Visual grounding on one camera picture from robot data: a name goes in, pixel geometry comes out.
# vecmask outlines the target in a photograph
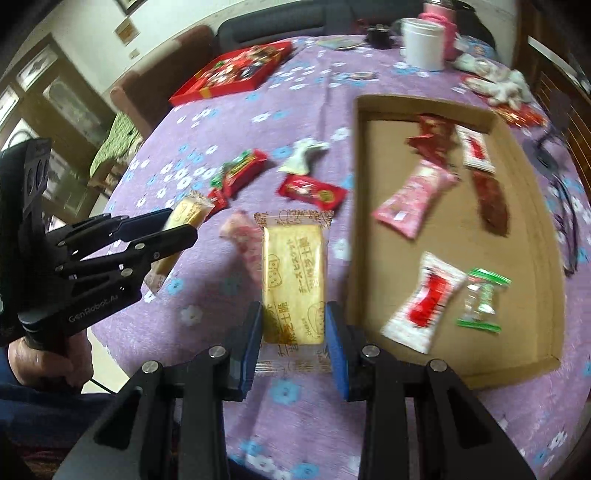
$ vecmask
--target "cardboard tray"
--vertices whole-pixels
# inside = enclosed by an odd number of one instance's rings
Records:
[[[371,217],[402,187],[420,160],[405,144],[419,135],[417,115],[434,113],[485,134],[509,210],[509,235],[484,230],[469,172],[457,144],[450,161],[462,182],[434,202],[415,241]],[[398,359],[445,360],[471,388],[523,382],[560,366],[564,335],[564,274],[553,222],[523,150],[497,114],[453,102],[365,95],[356,101],[355,220],[348,322]],[[468,271],[486,268],[512,280],[499,301],[498,335],[456,326],[465,287],[452,297],[423,355],[380,335],[413,293],[419,260],[430,251]]]

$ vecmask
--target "floral tablecloth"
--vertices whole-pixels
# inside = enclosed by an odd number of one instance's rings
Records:
[[[330,143],[314,164],[314,177],[352,190],[352,109],[358,95],[396,93],[485,106],[461,85],[459,72],[410,68],[397,50],[332,51],[313,38],[293,41],[297,53],[258,90],[174,108],[146,140],[106,210],[135,216],[174,207],[191,189],[207,193],[217,168],[243,150],[259,148],[279,164],[295,141],[307,137]],[[378,78],[349,80],[345,73],[351,72],[376,72]],[[542,133],[514,132],[518,141]],[[522,385],[479,393],[540,479],[549,478],[573,447],[591,386],[591,209],[567,151],[554,147],[554,152],[566,163],[581,226],[579,272],[566,281],[562,366]],[[201,227],[197,244],[182,255],[158,296],[144,286],[141,302],[93,327],[128,374],[150,359],[166,365],[189,360],[243,320],[260,291],[234,246],[219,239],[219,228],[238,207],[249,212],[287,208],[288,200],[274,193],[282,179],[276,168],[265,171],[230,209]],[[557,209],[557,192],[541,176],[540,187],[548,208]],[[330,300],[341,300],[345,292],[352,210],[350,194],[330,230]],[[561,236],[557,240],[564,242]],[[124,248],[113,244],[109,252]],[[364,414],[363,404],[340,399],[328,375],[257,377],[246,401],[224,406],[228,454],[277,480],[350,480],[358,473]],[[417,465],[412,472],[416,478]]]

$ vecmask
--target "brown chair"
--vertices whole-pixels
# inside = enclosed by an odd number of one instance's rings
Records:
[[[148,138],[171,109],[168,99],[217,55],[217,39],[197,25],[148,53],[121,76],[111,100]]]

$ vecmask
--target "human hand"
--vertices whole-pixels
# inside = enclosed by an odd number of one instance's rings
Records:
[[[67,356],[30,348],[24,338],[8,346],[8,363],[21,385],[37,387],[43,378],[65,377],[72,387],[81,387],[94,374],[92,347],[83,330],[66,340]]]

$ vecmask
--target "pink candy wrapper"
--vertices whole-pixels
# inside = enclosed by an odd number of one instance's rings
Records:
[[[220,228],[220,237],[230,240],[242,255],[251,278],[261,285],[262,230],[244,211],[238,210]]]
[[[372,215],[407,238],[415,239],[430,203],[457,181],[458,178],[453,173],[427,160],[421,160],[404,186]]]

